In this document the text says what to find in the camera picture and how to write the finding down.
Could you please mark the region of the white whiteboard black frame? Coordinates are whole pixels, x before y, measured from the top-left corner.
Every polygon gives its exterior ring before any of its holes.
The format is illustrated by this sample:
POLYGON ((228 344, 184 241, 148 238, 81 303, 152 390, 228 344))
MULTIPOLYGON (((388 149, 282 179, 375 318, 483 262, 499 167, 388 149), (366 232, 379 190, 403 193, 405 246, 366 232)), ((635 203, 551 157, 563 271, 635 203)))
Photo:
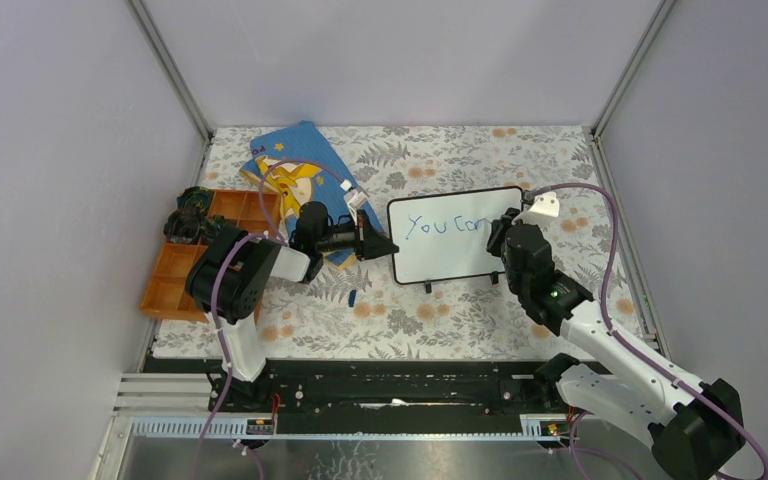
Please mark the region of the white whiteboard black frame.
POLYGON ((398 198, 387 204, 395 282, 426 284, 503 272, 487 252, 492 222, 521 208, 517 186, 398 198))

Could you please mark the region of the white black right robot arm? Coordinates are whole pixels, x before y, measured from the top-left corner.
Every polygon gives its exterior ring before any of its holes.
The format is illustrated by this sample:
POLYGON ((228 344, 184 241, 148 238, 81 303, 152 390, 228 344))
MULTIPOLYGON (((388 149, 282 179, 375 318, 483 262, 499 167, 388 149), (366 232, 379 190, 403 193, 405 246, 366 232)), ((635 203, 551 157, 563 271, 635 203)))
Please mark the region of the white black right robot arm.
POLYGON ((647 446, 674 479, 707 479, 745 444, 737 391, 682 369, 611 320, 605 303, 555 265, 542 227, 559 214, 555 200, 510 208, 490 219, 463 209, 388 207, 394 273, 400 284, 500 271, 527 317, 591 355, 603 379, 575 358, 548 361, 533 386, 535 402, 565 405, 610 422, 647 446))

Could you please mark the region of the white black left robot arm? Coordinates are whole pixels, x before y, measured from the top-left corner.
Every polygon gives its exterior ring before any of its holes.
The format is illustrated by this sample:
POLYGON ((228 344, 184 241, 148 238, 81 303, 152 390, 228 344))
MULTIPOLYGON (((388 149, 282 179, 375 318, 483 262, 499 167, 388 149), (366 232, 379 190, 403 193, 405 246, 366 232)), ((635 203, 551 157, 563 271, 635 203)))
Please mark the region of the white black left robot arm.
POLYGON ((331 220, 321 202, 308 202, 289 244, 225 226, 191 268, 185 293, 214 324, 223 355, 223 368, 235 380, 232 398, 248 411, 269 401, 270 385, 259 377, 266 365, 254 314, 268 281, 311 282, 325 255, 350 249, 359 260, 393 255, 399 247, 374 228, 364 210, 331 220))

